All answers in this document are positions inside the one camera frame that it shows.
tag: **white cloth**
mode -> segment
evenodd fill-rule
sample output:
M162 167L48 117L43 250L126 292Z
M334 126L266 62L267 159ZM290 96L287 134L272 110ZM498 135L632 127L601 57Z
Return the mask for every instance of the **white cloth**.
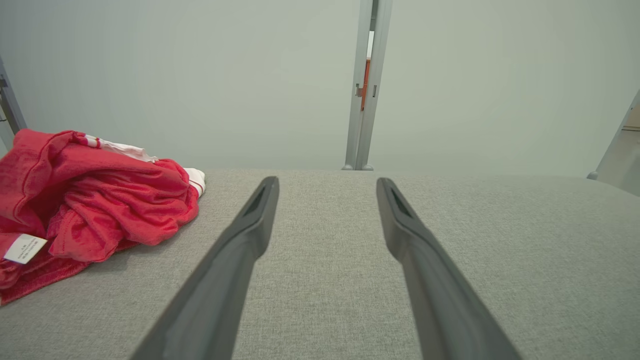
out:
M145 163L155 163L156 160L158 160L158 158L155 156L147 155L147 151L145 149L142 149L141 147L127 145L124 143L110 142L91 135L85 135L84 137L87 139L90 147L97 147L98 149L115 152L116 154L123 154L130 158L144 161Z
M116 154L122 154L130 158L134 158L145 163L155 163L158 160L155 156L149 156L145 149L136 147L133 145L127 145L125 143L110 142L105 139L97 138L91 135L84 136L87 139L90 147L106 150L109 152L115 152ZM198 198L204 194L204 190L207 185L204 181L204 173L196 168L183 168L189 175L189 184L198 190Z
M204 173L192 167L186 167L184 171L189 174L189 183L198 190L198 197L201 197L207 187L204 183Z

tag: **folded clothing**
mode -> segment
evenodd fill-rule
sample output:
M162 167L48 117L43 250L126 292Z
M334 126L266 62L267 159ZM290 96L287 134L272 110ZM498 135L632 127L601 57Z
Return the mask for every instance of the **folded clothing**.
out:
M0 259L0 305L116 251L157 245L196 217L200 189L176 162L140 161L87 139L24 129L0 160L0 254L23 233L48 240L25 265Z

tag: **red cloth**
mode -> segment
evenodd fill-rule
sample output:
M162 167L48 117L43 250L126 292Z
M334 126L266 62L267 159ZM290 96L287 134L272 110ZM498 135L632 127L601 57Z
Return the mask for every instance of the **red cloth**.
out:
M86 146L84 133L24 129L0 160L0 254L22 233L48 240L22 265L0 259L0 305L138 243L157 245L198 213L175 161Z

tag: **gray upholstered surface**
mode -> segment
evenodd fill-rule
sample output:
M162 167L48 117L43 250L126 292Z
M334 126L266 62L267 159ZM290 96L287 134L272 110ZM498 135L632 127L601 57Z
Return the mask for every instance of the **gray upholstered surface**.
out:
M124 359L267 175L280 177L234 357L420 356L370 172L207 172L200 215L0 308L2 359ZM391 174L531 358L640 357L640 198L585 179Z

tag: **metal frame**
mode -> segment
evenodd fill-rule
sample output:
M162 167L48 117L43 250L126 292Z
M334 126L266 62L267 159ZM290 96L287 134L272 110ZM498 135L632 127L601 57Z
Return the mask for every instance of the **metal frame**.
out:
M367 85L367 99L364 102L364 115L362 128L358 141L358 154L356 155L355 170L373 170L368 164L371 136L373 134L373 122L376 116L378 97L380 96L380 80L382 78L382 66L385 61L387 49L387 37L389 23L391 21L391 7L393 0L379 0L378 13L376 14L375 35L373 38L373 50L369 67L369 80Z
M347 154L343 170L354 170L358 154L358 140L362 117L362 86L367 66L367 45L369 28L371 27L371 9L373 0L360 0L360 17L358 20L358 40L356 41L356 59L353 67L353 86L351 87L351 113L349 116L349 133L347 135Z
M13 147L13 136L21 129L26 129L27 123L24 121L20 106L18 106L18 101L13 93L2 58L0 58L0 92L2 94L1 102L3 113L10 126L10 130L5 126L0 126L0 138L2 138L7 150L10 150Z
M609 154L609 152L613 148L613 144L618 140L618 137L620 136L620 132L623 130L622 128L625 126L625 124L629 120L629 116L631 116L631 110L633 108L635 108L636 106L639 106L639 105L640 105L640 90L638 90L638 93L636 93L636 97L631 102L631 105L629 106L629 109L627 110L627 114L625 115L624 118L622 118L622 122L620 123L620 126L618 126L618 131L613 136L613 139L611 139L611 143L609 144L609 147L607 148L607 151L605 151L604 155L602 156L602 159L600 159L600 163L598 164L598 167L596 168L595 171L593 171L593 172L589 173L589 175L587 175L587 179L591 179L591 180L597 180L598 179L598 173L602 169L602 164L604 163L604 160L607 158L607 155Z

